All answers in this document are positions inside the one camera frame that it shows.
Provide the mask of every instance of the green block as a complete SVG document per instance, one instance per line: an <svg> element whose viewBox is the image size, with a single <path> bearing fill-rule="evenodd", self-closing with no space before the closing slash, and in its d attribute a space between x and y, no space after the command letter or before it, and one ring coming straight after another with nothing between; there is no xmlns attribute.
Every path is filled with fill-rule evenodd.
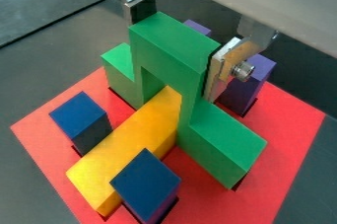
<svg viewBox="0 0 337 224"><path fill-rule="evenodd" d="M177 144L215 180L231 187L251 168L266 142L201 98L207 55L219 44L159 12L129 28L129 37L132 55L126 49L114 49L128 53L128 63L133 65L128 69L134 73L137 106L163 85L179 92ZM120 69L118 62L109 61L114 71ZM109 71L110 83L114 73ZM130 92L116 92L126 101L130 99Z"/></svg>
<svg viewBox="0 0 337 224"><path fill-rule="evenodd" d="M109 87L132 105L138 108L142 104L137 96L130 46L121 43L101 55L102 66L108 78Z"/></svg>

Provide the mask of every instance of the dark blue cube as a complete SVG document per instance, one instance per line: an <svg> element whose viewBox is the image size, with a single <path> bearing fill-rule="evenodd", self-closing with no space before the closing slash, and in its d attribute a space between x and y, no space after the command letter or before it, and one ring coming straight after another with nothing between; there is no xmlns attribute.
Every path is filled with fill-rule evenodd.
<svg viewBox="0 0 337 224"><path fill-rule="evenodd" d="M233 79L217 99L217 102L239 116L245 115L254 104L261 88L275 67L275 63L259 54L251 56L247 62L255 66L250 79L247 82Z"/></svg>
<svg viewBox="0 0 337 224"><path fill-rule="evenodd" d="M144 149L110 182L144 224L157 223L175 200L178 176Z"/></svg>
<svg viewBox="0 0 337 224"><path fill-rule="evenodd" d="M82 156L112 132L105 110L84 92L50 112L56 124Z"/></svg>

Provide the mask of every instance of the toy block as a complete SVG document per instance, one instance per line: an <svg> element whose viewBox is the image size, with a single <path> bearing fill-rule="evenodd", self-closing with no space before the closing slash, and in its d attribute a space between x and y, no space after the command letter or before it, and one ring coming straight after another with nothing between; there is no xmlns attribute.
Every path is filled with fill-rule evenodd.
<svg viewBox="0 0 337 224"><path fill-rule="evenodd" d="M251 56L247 62L255 66L250 79L247 82L233 79L217 99L217 102L239 116L243 116L251 107L271 70L277 65L259 54Z"/></svg>
<svg viewBox="0 0 337 224"><path fill-rule="evenodd" d="M72 97L50 117L84 156L112 131L105 110L84 92Z"/></svg>
<svg viewBox="0 0 337 224"><path fill-rule="evenodd" d="M177 145L230 188L251 168L266 141L202 100L207 56L219 44L161 12L129 27L129 37L137 93L144 102L155 94L154 79L179 92Z"/></svg>
<svg viewBox="0 0 337 224"><path fill-rule="evenodd" d="M183 24L189 26L193 30L203 34L205 36L210 37L211 31L199 24L197 24L195 22L193 22L191 20L186 20Z"/></svg>
<svg viewBox="0 0 337 224"><path fill-rule="evenodd" d="M179 178L144 149L110 185L141 223L154 224L174 202Z"/></svg>
<svg viewBox="0 0 337 224"><path fill-rule="evenodd" d="M117 45L101 55L101 60L110 89L133 108L138 108L129 44Z"/></svg>
<svg viewBox="0 0 337 224"><path fill-rule="evenodd" d="M66 171L66 176L92 208L108 216L121 203L110 180L144 148L161 158L171 148L181 96L163 87L90 152Z"/></svg>

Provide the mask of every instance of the yellow block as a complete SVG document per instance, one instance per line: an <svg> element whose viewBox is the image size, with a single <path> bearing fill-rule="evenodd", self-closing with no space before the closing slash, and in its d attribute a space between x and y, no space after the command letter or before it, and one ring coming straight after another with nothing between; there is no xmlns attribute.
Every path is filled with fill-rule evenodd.
<svg viewBox="0 0 337 224"><path fill-rule="evenodd" d="M163 87L66 171L92 208L108 216L121 198L109 182L144 148L161 158L174 144L181 95Z"/></svg>

